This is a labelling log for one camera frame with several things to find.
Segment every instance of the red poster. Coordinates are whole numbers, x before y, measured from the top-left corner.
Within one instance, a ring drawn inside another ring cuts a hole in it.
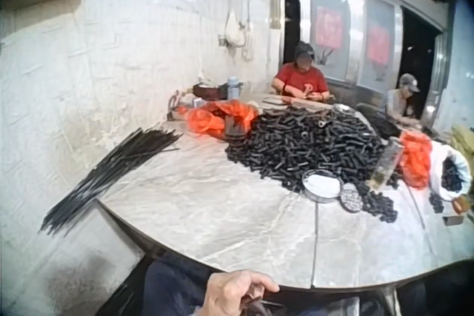
[[[342,18],[337,10],[318,7],[316,16],[316,44],[338,49],[342,45]]]
[[[390,34],[385,27],[377,24],[370,25],[367,57],[375,63],[388,64],[390,57]]]

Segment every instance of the cap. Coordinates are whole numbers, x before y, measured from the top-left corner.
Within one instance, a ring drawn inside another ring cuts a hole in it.
[[[408,89],[414,93],[420,91],[415,76],[408,73],[405,73],[400,77],[400,87],[408,87]]]
[[[314,58],[314,49],[310,44],[300,41],[295,48],[295,58],[298,58],[300,55],[309,55],[311,58]]]

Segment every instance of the red plastic bag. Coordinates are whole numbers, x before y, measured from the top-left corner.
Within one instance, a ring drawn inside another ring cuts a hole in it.
[[[245,132],[250,130],[250,123],[258,112],[250,105],[238,100],[211,101],[202,107],[193,109],[187,114],[187,124],[193,132],[207,133],[213,137],[224,138],[224,115],[239,118],[244,124]]]
[[[431,139],[424,133],[403,131],[400,140],[404,145],[400,167],[405,183],[424,189],[430,183]]]

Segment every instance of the table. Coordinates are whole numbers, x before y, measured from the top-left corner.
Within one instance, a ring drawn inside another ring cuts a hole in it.
[[[264,105],[262,97],[254,100]],[[382,223],[261,180],[227,160],[225,143],[188,132],[183,122],[165,127],[184,133],[179,150],[129,173],[101,201],[193,260],[228,272],[255,269],[283,286],[336,290],[394,285],[474,257],[474,225],[465,219],[445,227],[427,190],[403,183],[385,189],[399,214],[395,223]]]

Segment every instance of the red shirt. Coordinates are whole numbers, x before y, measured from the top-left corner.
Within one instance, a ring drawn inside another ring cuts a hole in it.
[[[306,90],[305,84],[311,86],[310,90],[308,90],[309,93],[324,93],[328,91],[322,71],[315,67],[311,67],[307,72],[302,73],[295,68],[293,63],[286,63],[281,67],[276,78],[286,83],[286,85],[300,89],[302,92]]]

